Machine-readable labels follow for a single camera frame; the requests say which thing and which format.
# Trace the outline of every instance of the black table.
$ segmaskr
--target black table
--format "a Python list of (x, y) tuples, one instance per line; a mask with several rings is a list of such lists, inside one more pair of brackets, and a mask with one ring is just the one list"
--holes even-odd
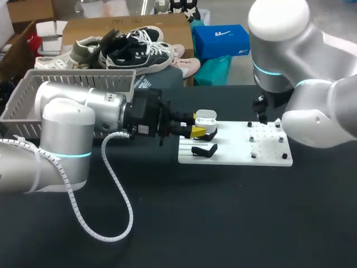
[[(175, 109), (256, 121), (255, 86), (165, 92)], [(272, 111), (275, 120), (282, 110)], [(114, 244), (89, 237), (66, 194), (0, 197), (0, 267), (356, 267), (357, 143), (317, 150), (290, 140), (292, 167), (181, 165), (178, 138), (118, 141), (109, 161), (134, 208)], [(79, 207), (97, 232), (127, 226), (121, 196), (94, 147)]]

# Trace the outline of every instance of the robotic arm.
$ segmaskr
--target robotic arm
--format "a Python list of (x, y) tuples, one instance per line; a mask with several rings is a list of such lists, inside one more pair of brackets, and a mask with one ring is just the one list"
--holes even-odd
[[(37, 91), (34, 110), (41, 119), (40, 149), (58, 159), (73, 190), (86, 183), (94, 131), (99, 135), (121, 131), (122, 137), (130, 138), (159, 136), (160, 145), (170, 134), (186, 138), (206, 135), (204, 127), (195, 126), (194, 114), (171, 111), (170, 103), (163, 102), (161, 91), (155, 89), (135, 90), (132, 101), (127, 102), (125, 94), (44, 82)], [(0, 192), (67, 191), (52, 163), (44, 160), (34, 165), (32, 150), (1, 142), (0, 148)]]
[(357, 45), (310, 21), (305, 0), (256, 0), (248, 17), (254, 80), (266, 107), (288, 103), (284, 131), (307, 146), (328, 148), (357, 139)]

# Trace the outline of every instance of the floor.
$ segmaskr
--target floor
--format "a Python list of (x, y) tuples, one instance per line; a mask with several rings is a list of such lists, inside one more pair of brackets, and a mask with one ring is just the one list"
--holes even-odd
[[(307, 0), (315, 25), (323, 31), (357, 43), (357, 3), (343, 3), (342, 0)], [(55, 0), (57, 17), (63, 20), (83, 16), (75, 12), (78, 0)], [(127, 0), (131, 15), (149, 14), (155, 0)], [(254, 0), (199, 0), (199, 8), (211, 12), (211, 25), (241, 24), (245, 29), (250, 7)], [(234, 57), (229, 75), (229, 84), (254, 84), (252, 58)]]

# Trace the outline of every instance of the sneaker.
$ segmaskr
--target sneaker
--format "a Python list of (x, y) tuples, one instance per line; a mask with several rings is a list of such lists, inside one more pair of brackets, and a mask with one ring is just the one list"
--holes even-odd
[(70, 61), (73, 64), (73, 69), (88, 69), (92, 62), (92, 54), (99, 48), (99, 43), (102, 37), (88, 37), (86, 39), (76, 41), (73, 44), (73, 49), (70, 53)]
[(170, 0), (170, 2), (172, 13), (182, 13), (184, 11), (185, 0)]
[(201, 14), (197, 8), (197, 0), (185, 0), (184, 12), (187, 20), (191, 23), (193, 20), (200, 20)]
[(69, 53), (57, 57), (37, 57), (35, 69), (38, 70), (66, 70), (69, 62)]
[(170, 0), (156, 0), (155, 4), (155, 14), (169, 14), (170, 10)]
[(172, 47), (173, 47), (173, 51), (175, 53), (175, 57), (178, 58), (178, 59), (182, 58), (182, 56), (185, 53), (185, 47), (182, 46), (182, 45), (178, 45), (178, 44), (177, 45), (172, 45)]
[(98, 59), (100, 66), (106, 69), (108, 54), (128, 48), (131, 44), (138, 42), (138, 38), (147, 42), (162, 42), (163, 32), (156, 26), (146, 26), (114, 38), (102, 47)]
[(198, 59), (179, 59), (175, 58), (174, 61), (171, 63), (172, 66), (179, 68), (182, 71), (182, 75), (185, 78), (188, 78), (195, 73), (201, 67), (201, 62)]
[(107, 56), (108, 69), (134, 69), (137, 75), (156, 73), (168, 67), (175, 57), (173, 47), (163, 42), (140, 40), (127, 49)]

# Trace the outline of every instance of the white board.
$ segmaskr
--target white board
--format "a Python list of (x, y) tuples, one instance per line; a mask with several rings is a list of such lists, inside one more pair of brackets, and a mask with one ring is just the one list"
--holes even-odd
[[(206, 165), (250, 165), (250, 166), (291, 166), (292, 156), (287, 136), (282, 127), (277, 128), (273, 122), (268, 125), (252, 122), (218, 121), (218, 133), (211, 142), (200, 140), (188, 140), (180, 137), (178, 148), (178, 161), (182, 164), (206, 164)], [(216, 153), (209, 159), (192, 155), (193, 146), (205, 150), (217, 143)], [(255, 159), (251, 152), (257, 153)]]

